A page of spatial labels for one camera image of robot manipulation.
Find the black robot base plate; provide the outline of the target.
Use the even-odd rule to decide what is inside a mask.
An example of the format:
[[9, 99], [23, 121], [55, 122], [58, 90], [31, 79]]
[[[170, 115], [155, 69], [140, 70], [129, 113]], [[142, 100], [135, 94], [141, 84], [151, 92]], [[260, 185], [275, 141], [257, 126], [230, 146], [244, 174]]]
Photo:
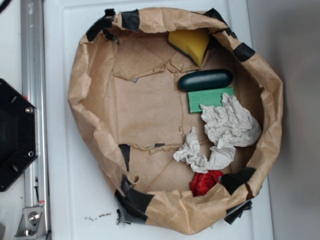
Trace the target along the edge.
[[1, 79], [0, 191], [7, 191], [37, 156], [36, 108]]

